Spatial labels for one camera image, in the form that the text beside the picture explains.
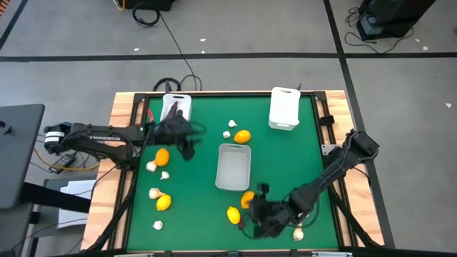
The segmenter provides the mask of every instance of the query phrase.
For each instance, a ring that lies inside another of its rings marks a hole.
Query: gray concrete floor
[[[360,0],[331,0],[340,35]],[[16,11],[11,1],[0,34]],[[394,52],[457,51],[457,5],[438,0]],[[184,53],[335,53],[322,0],[179,0],[165,19]],[[388,41],[379,45],[388,46]],[[346,52],[369,53],[364,47]],[[29,0],[0,56],[177,54],[164,25],[143,29],[111,0]],[[189,63],[204,90],[345,89],[338,59],[208,59]],[[367,132],[381,145],[375,162],[397,248],[457,252],[455,59],[351,59],[348,65]],[[0,105],[43,103],[43,126],[107,124],[117,91],[148,91],[189,73],[183,61],[0,63]],[[184,88],[192,89],[188,81]],[[445,103],[455,104],[447,108]],[[80,176],[64,173],[62,176]],[[54,177],[31,166],[27,181]],[[43,238],[37,256],[67,252],[80,234]]]

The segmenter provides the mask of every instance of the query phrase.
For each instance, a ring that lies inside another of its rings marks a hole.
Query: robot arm
[[[334,181],[346,175],[355,165],[373,160],[378,154],[379,145],[365,132],[351,130],[346,135],[342,148],[335,147],[328,155],[331,164],[310,183],[294,188],[282,201],[267,201],[269,187],[260,185],[249,204],[249,216],[256,224],[254,238],[276,237],[289,224],[298,224],[312,210],[319,195]]]
[[[199,132],[177,112],[168,115],[161,123],[140,124],[127,127],[94,126],[91,124],[62,123],[47,126],[44,148],[50,154],[60,154],[68,150],[82,151],[97,159],[109,158],[119,163],[120,168],[135,169],[139,153],[144,146],[176,145],[182,156],[190,160],[194,152],[195,140],[188,136]],[[110,146],[104,141],[124,142],[124,145]]]

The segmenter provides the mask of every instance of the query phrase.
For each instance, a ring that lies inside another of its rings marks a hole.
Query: white paper
[[[94,186],[95,179],[94,180],[88,180],[88,181],[70,181],[68,186],[64,186],[60,188],[60,192],[62,193],[69,193],[69,194],[78,194],[80,197],[84,197],[87,199],[91,198],[91,189]],[[76,225],[84,225],[86,224],[86,220],[84,218],[87,218],[89,215],[87,213],[80,213],[77,211],[67,211],[67,210],[62,210],[59,209],[59,223],[64,223],[68,221],[74,221],[74,222],[68,222],[65,224],[60,224],[57,225],[57,229],[61,228],[66,228],[69,226],[76,226]]]

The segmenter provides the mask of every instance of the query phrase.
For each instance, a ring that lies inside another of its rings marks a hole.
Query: lemon
[[[171,205],[171,196],[163,195],[161,196],[156,203],[157,211],[165,211]]]
[[[238,211],[238,209],[235,207],[230,206],[227,209],[227,217],[230,220],[230,222],[232,222],[235,225],[240,223],[241,215],[240,215],[240,212]]]

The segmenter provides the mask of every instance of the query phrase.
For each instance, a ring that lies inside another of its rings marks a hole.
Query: white plastic bin
[[[162,106],[162,113],[160,115],[160,121],[163,121],[166,115],[169,113],[171,106],[175,102],[178,102],[178,110],[183,111],[183,117],[187,120],[191,120],[192,111],[192,98],[189,95],[184,94],[166,94],[164,95],[164,104]]]
[[[300,91],[275,87],[271,90],[270,117],[268,124],[272,129],[291,131],[298,120]]]

